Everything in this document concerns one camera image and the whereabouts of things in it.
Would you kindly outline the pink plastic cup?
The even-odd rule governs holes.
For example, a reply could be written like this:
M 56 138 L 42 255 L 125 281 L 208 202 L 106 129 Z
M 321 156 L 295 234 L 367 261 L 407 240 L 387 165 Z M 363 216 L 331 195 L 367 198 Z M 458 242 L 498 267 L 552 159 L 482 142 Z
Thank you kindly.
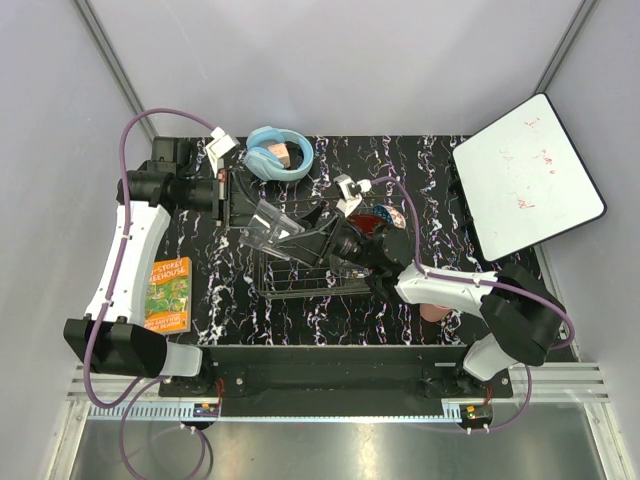
M 420 316 L 427 322 L 436 323 L 442 321 L 451 310 L 447 307 L 442 307 L 433 304 L 421 304 Z

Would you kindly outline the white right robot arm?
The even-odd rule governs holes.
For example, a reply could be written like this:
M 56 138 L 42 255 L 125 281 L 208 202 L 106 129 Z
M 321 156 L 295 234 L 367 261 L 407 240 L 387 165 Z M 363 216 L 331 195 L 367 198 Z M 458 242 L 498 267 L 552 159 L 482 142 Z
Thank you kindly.
M 427 267 L 414 258 L 406 220 L 395 208 L 377 205 L 349 217 L 334 210 L 321 222 L 324 208 L 296 220 L 280 215 L 276 250 L 312 267 L 333 255 L 363 268 L 369 290 L 385 303 L 433 305 L 482 319 L 488 334 L 471 344 L 453 374 L 463 395 L 480 394 L 516 363 L 543 365 L 561 326 L 571 324 L 561 303 L 518 265 L 480 273 Z

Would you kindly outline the red floral plate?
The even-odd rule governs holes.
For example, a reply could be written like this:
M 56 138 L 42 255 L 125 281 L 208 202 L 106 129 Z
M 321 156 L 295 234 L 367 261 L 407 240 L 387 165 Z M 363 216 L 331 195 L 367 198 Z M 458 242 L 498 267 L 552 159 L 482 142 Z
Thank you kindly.
M 358 239 L 367 241 L 381 237 L 390 228 L 389 222 L 383 217 L 370 213 L 351 215 L 347 221 L 354 235 Z

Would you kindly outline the blue and red patterned bowl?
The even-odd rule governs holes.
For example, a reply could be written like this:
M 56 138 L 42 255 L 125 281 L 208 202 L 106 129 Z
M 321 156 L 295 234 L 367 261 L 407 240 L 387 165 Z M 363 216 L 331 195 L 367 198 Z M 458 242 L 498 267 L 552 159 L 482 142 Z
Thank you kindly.
M 406 228 L 405 217 L 390 205 L 377 204 L 372 208 L 372 213 L 396 228 Z

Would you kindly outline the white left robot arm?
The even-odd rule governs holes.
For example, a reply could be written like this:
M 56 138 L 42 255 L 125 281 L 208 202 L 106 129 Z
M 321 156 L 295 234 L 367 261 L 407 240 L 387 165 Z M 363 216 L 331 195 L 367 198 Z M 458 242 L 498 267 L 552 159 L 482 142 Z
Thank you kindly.
M 215 129 L 205 152 L 213 175 L 186 178 L 183 158 L 148 160 L 118 184 L 117 219 L 100 283 L 82 318 L 66 321 L 63 337 L 86 374 L 181 377 L 196 396 L 215 386 L 216 372 L 195 346 L 169 342 L 145 326 L 145 302 L 160 241 L 177 209 L 222 218 L 224 158 L 238 141 Z

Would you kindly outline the clear glass plate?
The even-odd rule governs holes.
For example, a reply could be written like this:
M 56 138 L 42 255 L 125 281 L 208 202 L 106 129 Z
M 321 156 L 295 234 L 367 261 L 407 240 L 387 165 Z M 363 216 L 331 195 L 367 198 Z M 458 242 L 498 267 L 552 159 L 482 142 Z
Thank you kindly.
M 366 287 L 371 270 L 335 256 L 330 257 L 330 270 L 343 287 Z

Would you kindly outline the clear drinking glass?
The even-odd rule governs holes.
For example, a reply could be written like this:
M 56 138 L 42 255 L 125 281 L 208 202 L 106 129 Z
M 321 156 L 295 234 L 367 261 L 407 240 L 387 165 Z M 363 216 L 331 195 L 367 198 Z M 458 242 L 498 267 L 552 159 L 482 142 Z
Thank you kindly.
M 265 200 L 260 200 L 249 224 L 242 230 L 239 243 L 274 257 L 289 260 L 290 256 L 279 247 L 279 242 L 304 231 L 303 226 L 290 219 L 278 208 Z

